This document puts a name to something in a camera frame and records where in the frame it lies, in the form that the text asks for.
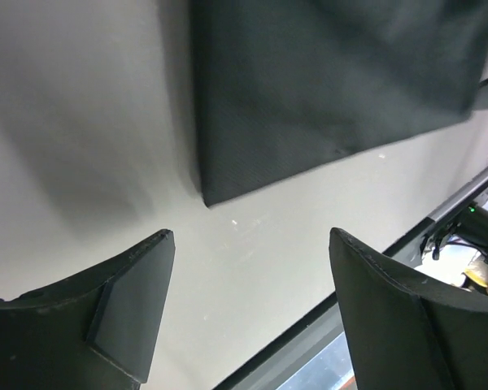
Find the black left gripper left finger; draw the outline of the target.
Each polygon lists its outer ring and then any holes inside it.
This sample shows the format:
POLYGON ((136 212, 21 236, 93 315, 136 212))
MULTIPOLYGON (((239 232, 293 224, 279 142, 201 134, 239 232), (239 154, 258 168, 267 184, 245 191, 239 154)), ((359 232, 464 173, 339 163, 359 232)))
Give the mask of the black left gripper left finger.
POLYGON ((56 283, 0 299, 0 389, 138 389, 175 256, 164 229, 56 283))

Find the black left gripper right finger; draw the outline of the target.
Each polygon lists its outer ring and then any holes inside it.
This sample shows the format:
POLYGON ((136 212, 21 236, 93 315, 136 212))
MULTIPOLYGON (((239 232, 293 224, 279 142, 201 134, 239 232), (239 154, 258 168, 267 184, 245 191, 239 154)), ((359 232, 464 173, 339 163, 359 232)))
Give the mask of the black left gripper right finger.
POLYGON ((488 296, 330 231, 335 293, 360 389, 488 389, 488 296))

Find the black t shirt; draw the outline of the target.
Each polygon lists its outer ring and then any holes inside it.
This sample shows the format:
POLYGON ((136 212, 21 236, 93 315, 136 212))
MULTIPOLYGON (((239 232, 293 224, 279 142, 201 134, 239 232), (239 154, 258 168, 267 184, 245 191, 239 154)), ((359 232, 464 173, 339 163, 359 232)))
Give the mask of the black t shirt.
POLYGON ((193 1, 203 200, 464 122, 488 1, 193 1))

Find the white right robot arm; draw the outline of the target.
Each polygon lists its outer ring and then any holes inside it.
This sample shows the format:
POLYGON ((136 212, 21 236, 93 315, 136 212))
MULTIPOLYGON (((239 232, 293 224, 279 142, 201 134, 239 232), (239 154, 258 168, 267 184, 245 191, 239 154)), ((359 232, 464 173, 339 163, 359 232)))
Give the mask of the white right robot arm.
POLYGON ((488 165, 429 215, 434 226, 421 239, 419 254, 431 253, 439 260, 445 246, 467 246, 488 264, 487 202, 488 165))

